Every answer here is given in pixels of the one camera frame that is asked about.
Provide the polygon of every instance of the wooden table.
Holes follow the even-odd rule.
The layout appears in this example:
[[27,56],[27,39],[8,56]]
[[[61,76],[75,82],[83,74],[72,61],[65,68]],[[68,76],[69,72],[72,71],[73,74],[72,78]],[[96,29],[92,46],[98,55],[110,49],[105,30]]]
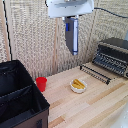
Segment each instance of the wooden table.
[[[82,94],[70,88],[76,78],[88,85]],[[123,77],[106,85],[76,67],[47,79],[43,95],[50,103],[49,128],[109,128],[128,102],[128,80]]]

